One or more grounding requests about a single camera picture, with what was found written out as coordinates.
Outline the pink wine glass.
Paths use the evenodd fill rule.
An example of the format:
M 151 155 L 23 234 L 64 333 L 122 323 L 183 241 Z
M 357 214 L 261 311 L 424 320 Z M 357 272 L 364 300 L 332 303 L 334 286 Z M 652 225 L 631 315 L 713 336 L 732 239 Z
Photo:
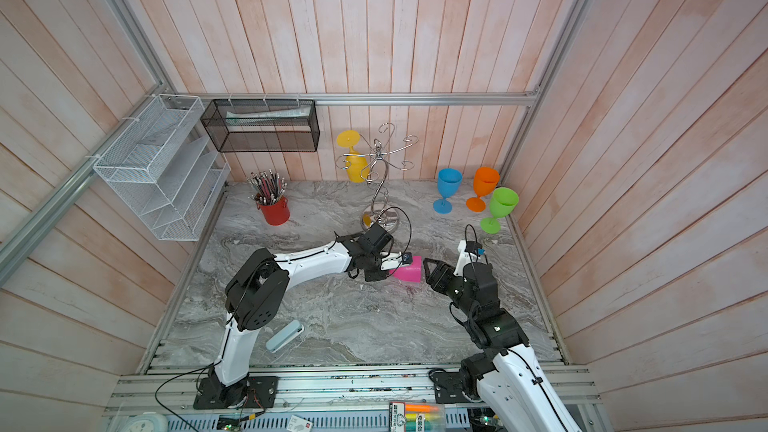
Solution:
M 420 283 L 422 281 L 423 265 L 421 256 L 413 256 L 409 264 L 397 267 L 392 274 L 400 281 Z

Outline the blue wine glass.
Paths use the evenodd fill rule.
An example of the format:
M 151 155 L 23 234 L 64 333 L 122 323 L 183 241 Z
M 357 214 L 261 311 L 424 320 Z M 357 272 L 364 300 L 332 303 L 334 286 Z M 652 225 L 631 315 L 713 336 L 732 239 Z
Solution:
M 437 189 L 441 198 L 433 203 L 433 209 L 438 214 L 448 214 L 452 211 L 449 198 L 456 194 L 463 180 L 462 173 L 454 168 L 444 168 L 437 175 Z

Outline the green wine glass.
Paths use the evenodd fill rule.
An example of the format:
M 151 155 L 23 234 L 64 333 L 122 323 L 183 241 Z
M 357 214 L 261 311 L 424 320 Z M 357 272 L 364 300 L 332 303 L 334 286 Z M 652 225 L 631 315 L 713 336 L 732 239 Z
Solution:
M 488 205 L 490 216 L 481 220 L 481 229 L 488 234 L 499 233 L 499 220 L 510 215 L 518 203 L 519 196 L 514 190 L 508 187 L 495 189 Z

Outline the yellow wine glass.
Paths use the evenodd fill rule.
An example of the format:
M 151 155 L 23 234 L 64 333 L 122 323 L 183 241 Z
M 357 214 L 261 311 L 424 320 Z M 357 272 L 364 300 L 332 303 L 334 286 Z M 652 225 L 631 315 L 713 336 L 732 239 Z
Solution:
M 366 175 L 363 170 L 368 165 L 366 156 L 355 149 L 360 140 L 360 133 L 354 130 L 343 131 L 336 139 L 337 145 L 345 149 L 345 152 L 337 157 L 336 167 L 345 171 L 348 179 L 353 183 L 365 181 Z

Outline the orange wine glass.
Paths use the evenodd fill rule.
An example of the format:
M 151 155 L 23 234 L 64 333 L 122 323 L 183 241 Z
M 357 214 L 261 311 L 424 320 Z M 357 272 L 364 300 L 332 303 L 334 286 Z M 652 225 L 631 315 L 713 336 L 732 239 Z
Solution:
M 467 208 L 475 213 L 483 212 L 486 208 L 484 197 L 491 194 L 500 180 L 500 174 L 493 168 L 481 167 L 475 172 L 473 179 L 474 197 L 466 201 Z

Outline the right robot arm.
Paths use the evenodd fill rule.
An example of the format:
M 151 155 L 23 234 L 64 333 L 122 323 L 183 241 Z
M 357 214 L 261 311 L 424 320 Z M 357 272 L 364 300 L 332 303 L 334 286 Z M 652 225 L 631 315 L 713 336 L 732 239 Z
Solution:
M 423 266 L 426 283 L 466 316 L 457 322 L 481 350 L 461 362 L 462 392 L 484 402 L 508 431 L 579 431 L 528 336 L 501 306 L 492 266 L 469 262 L 459 275 L 443 261 L 426 259 Z

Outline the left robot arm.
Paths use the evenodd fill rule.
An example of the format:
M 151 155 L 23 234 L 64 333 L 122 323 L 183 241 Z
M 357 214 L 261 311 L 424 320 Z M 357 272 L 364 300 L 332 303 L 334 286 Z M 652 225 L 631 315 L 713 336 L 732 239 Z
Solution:
M 362 274 L 367 282 L 384 280 L 412 263 L 409 252 L 392 250 L 393 237 L 382 226 L 334 237 L 328 244 L 288 254 L 266 248 L 252 253 L 228 283 L 227 321 L 220 352 L 197 385 L 195 410 L 274 406 L 278 378 L 252 377 L 250 357 L 260 330 L 271 322 L 292 287 L 327 275 Z

